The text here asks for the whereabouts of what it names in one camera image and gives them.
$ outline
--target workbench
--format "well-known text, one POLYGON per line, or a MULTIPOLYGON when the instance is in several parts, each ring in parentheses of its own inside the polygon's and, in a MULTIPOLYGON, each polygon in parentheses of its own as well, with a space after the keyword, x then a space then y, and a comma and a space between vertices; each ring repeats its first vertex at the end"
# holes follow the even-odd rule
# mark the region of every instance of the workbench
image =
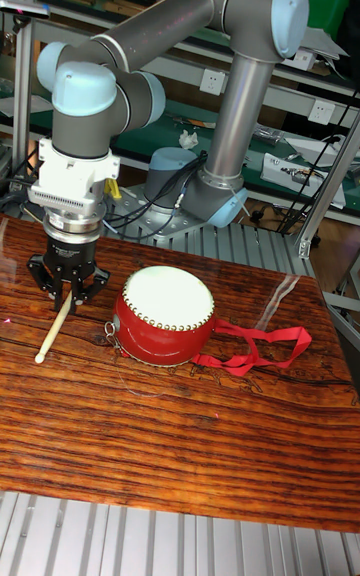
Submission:
MULTIPOLYGON (((243 327, 256 324, 284 274, 103 238, 98 243, 97 263, 111 271, 107 288, 66 320, 46 361, 36 366, 34 356, 54 312, 52 302, 30 277, 26 262, 34 252, 44 252, 46 236, 40 225, 5 216, 0 220, 0 235, 0 490, 9 490, 4 507, 10 507, 13 492, 21 492, 16 507, 13 505, 20 537, 24 532, 21 543, 26 542, 34 515, 35 528, 39 529, 42 521, 41 534, 47 539, 43 542, 51 547, 50 554, 56 555, 67 507, 64 538, 71 536, 72 516, 81 533, 91 531, 99 544, 96 525, 101 519, 104 538, 110 543, 105 543, 105 555, 116 546, 111 545, 115 543, 111 538, 118 533, 127 556, 130 534, 135 560, 136 539, 141 544, 143 534, 150 534, 146 536, 148 550, 138 547, 138 560, 142 552, 145 563, 151 559, 164 566, 164 557, 160 563, 156 557, 160 530, 166 539, 177 530, 176 542, 185 552, 185 565, 189 559, 186 551, 190 546, 194 549, 192 543, 196 547, 210 543, 206 561, 219 542, 223 555, 225 530, 229 533, 226 542, 232 547, 232 553, 228 551, 234 557, 233 534, 234 539, 240 534, 236 532, 240 527, 233 527, 234 520, 250 521, 241 523, 241 533, 243 542, 252 538, 253 549, 259 534, 265 539, 261 530, 267 523, 264 529, 270 534, 271 551, 280 547, 280 541, 285 543, 284 550, 286 538, 291 545, 291 534, 295 534, 300 560, 306 548, 308 561, 310 547, 313 552, 320 551, 311 543, 317 538, 313 535, 321 533, 321 542, 329 551, 336 547, 338 556, 340 542, 343 562, 346 543, 352 547, 354 564, 360 561, 360 552, 354 549, 356 536, 349 533, 360 529, 360 403, 314 279, 300 278, 268 326, 271 331, 301 323, 313 338, 309 349, 288 369, 253 368, 243 378, 235 378, 192 363, 152 368, 122 358, 104 337, 104 323, 112 317, 115 296, 132 271, 154 264, 187 269, 209 286, 217 315, 243 327), (180 516, 176 524, 175 514, 180 516), (130 533, 134 521, 138 538, 130 533), (111 525, 117 532, 113 530, 109 540, 111 525), (346 533, 340 537, 315 529, 346 533), (149 547, 153 552, 150 559, 149 547)), ((244 344, 222 335, 213 336, 204 349, 222 359, 235 351, 244 352, 244 344)), ((289 348, 267 345, 261 351, 280 360, 289 348)), ((0 509, 0 540, 6 507, 3 513, 0 509)), ((90 546, 91 552, 95 549, 91 538, 87 545, 86 537, 79 543, 81 547, 85 543, 89 561, 90 546)), ((176 547, 171 544, 171 552, 176 554, 176 547)), ((30 548, 29 538, 26 556, 30 548)), ((254 558, 260 567, 263 551, 259 545, 259 556, 254 558)), ((32 550, 38 561, 39 552, 32 550)), ((119 558, 114 552, 111 561, 121 561, 121 555, 119 558)), ((227 574, 241 573, 232 570, 235 558, 230 558, 230 553, 229 563, 225 552, 222 569, 227 565, 227 574)), ((201 564, 205 558, 198 556, 197 560, 201 564)), ((64 573, 60 563, 56 563, 55 574, 64 573)), ((225 573, 222 569, 212 572, 210 563, 207 569, 198 573, 225 573)), ((74 568, 70 573, 92 572, 74 568)), ((145 571, 121 571, 129 573, 137 576, 145 571)), ((195 571, 174 573, 190 576, 195 571)))

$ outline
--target wooden table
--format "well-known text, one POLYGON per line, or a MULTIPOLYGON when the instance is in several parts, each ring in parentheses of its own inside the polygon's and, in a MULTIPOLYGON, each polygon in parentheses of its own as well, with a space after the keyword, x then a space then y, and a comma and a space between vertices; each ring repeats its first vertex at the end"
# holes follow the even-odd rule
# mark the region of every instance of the wooden table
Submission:
MULTIPOLYGON (((310 348, 288 369, 243 378, 189 363, 158 369, 104 338, 134 270, 182 266, 219 317, 253 327, 283 274, 101 239, 107 288, 69 317, 43 365, 54 318, 26 261, 40 225, 0 217, 0 489, 338 531, 360 531, 360 405, 316 281, 301 278, 268 329, 301 323, 310 348)), ((290 345, 267 345, 280 360, 290 345)), ((213 336, 220 358, 244 343, 213 336)))

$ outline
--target electrical outlet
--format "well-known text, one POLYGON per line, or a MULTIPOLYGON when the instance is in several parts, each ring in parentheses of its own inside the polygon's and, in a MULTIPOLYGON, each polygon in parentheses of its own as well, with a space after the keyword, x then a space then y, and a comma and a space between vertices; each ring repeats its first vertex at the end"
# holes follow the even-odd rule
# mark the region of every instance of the electrical outlet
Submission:
POLYGON ((216 72, 213 69, 205 69, 200 83, 200 91, 219 96, 221 88, 224 84, 224 72, 216 72))
POLYGON ((308 120, 319 123, 320 125, 327 125, 335 110, 335 103, 330 103, 326 100, 316 100, 313 108, 308 116, 308 120))

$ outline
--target red drum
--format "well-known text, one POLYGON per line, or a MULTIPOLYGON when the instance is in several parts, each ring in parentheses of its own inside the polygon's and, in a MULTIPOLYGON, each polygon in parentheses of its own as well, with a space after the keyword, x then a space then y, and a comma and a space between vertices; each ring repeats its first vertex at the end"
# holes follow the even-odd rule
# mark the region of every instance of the red drum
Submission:
POLYGON ((176 267, 145 267, 119 292, 113 323, 123 350, 150 365, 179 365, 200 352, 215 325, 204 283, 176 267))

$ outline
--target black cable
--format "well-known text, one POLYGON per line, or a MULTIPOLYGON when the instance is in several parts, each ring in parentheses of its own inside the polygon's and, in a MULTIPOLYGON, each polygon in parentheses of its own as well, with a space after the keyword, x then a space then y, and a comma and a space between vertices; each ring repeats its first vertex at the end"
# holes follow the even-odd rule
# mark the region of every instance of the black cable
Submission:
POLYGON ((279 227, 278 227, 277 230, 276 230, 277 232, 281 232, 281 233, 284 234, 284 233, 286 233, 287 231, 289 231, 289 229, 290 229, 293 225, 295 225, 295 223, 297 223, 298 219, 299 219, 299 218, 301 217, 301 215, 304 213, 304 211, 306 210, 306 208, 307 208, 309 205, 313 205, 313 204, 314 204, 314 202, 315 202, 315 200, 316 200, 316 196, 317 196, 318 192, 320 191, 320 189, 323 187, 323 184, 324 184, 324 182, 325 182, 326 179, 321 183, 321 185, 319 185, 319 187, 317 188, 316 192, 312 195, 312 197, 311 197, 306 203, 304 203, 302 209, 300 209, 299 212, 298 212, 297 214, 295 214, 295 217, 294 217, 293 219, 291 219, 292 222, 291 222, 291 224, 289 225, 289 219, 290 219, 291 212, 293 211, 293 209, 294 209, 296 203, 298 202, 301 194, 303 193, 305 187, 307 186, 307 184, 308 184, 308 182, 309 182, 309 180, 310 180, 310 177, 311 177, 312 173, 313 173, 314 170, 316 169, 319 161, 321 160, 321 158, 322 158, 322 156, 324 155, 326 149, 328 148, 328 146, 329 146, 329 144, 330 144, 330 142, 331 142, 331 139, 332 139, 334 136, 336 136, 336 134, 338 133, 338 130, 339 130, 340 127, 341 127, 341 123, 343 122, 346 114, 348 113, 351 105, 353 104, 353 101, 355 100, 356 94, 357 94, 357 89, 354 91, 354 93, 353 93, 352 96, 350 97, 349 102, 348 102, 348 104, 346 105, 346 107, 345 107, 345 109, 344 109, 344 111, 343 111, 343 113, 342 113, 342 116, 341 116, 339 122, 337 123, 337 125, 336 125, 336 127, 335 127, 335 129, 334 129, 334 132, 333 132, 333 133, 331 134, 331 136, 328 138, 328 140, 326 141, 323 149, 321 150, 320 154, 318 155, 317 159, 315 160, 315 162, 313 163, 313 165, 310 167, 309 173, 307 174, 307 176, 306 176, 306 178, 305 178, 305 180, 304 180, 304 182, 303 182, 300 190, 298 191, 295 199, 293 200, 293 202, 292 202, 291 206, 289 207, 287 213, 285 214, 284 218, 283 218, 282 221, 280 222, 279 227))
POLYGON ((165 227, 168 226, 168 224, 170 223, 170 221, 174 218, 174 214, 171 213, 169 218, 167 219, 166 223, 164 223, 163 225, 160 225, 160 227, 157 228, 157 230, 155 232, 151 232, 151 234, 144 234, 144 236, 141 236, 139 238, 139 240, 145 240, 145 238, 151 238, 152 236, 156 236, 156 234, 158 234, 159 232, 161 232, 163 229, 165 229, 165 227))
POLYGON ((18 185, 26 185, 26 187, 31 187, 31 185, 33 185, 33 183, 20 178, 1 178, 0 186, 2 185, 2 183, 17 183, 18 185))
POLYGON ((184 167, 179 169, 175 174, 170 176, 170 178, 164 183, 164 185, 161 187, 161 189, 156 194, 156 196, 154 196, 153 199, 149 200, 148 203, 145 203, 145 205, 138 207, 138 209, 135 209, 133 212, 129 212, 128 214, 125 214, 125 216, 121 217, 121 220, 125 220, 125 219, 129 219, 129 220, 125 220, 125 222, 122 223, 121 225, 117 225, 117 224, 113 223, 113 225, 112 225, 113 229, 116 229, 116 230, 121 229, 122 227, 125 227, 126 225, 130 225, 130 223, 133 223, 134 221, 141 218, 141 216, 143 216, 146 213, 146 211, 149 209, 149 207, 151 207, 151 205, 153 205, 157 200, 159 200, 159 198, 162 198, 162 196, 166 196, 167 194, 169 194, 171 192, 171 190, 175 187, 176 183, 178 182, 178 180, 181 176, 186 174, 188 171, 190 171, 190 175, 191 175, 193 172, 195 172, 195 170, 197 170, 197 168, 200 165, 202 165, 205 162, 206 158, 207 158, 207 153, 202 151, 200 153, 200 155, 197 156, 194 160, 192 160, 190 163, 187 163, 186 165, 184 165, 184 167))
POLYGON ((29 163, 30 158, 32 158, 34 156, 34 154, 36 154, 37 152, 37 147, 35 147, 35 149, 32 150, 32 152, 29 154, 29 156, 27 156, 21 163, 20 165, 18 165, 18 167, 16 168, 15 172, 14 172, 14 176, 16 176, 16 174, 19 173, 19 171, 26 165, 27 167, 29 167, 31 170, 33 170, 33 166, 29 163))

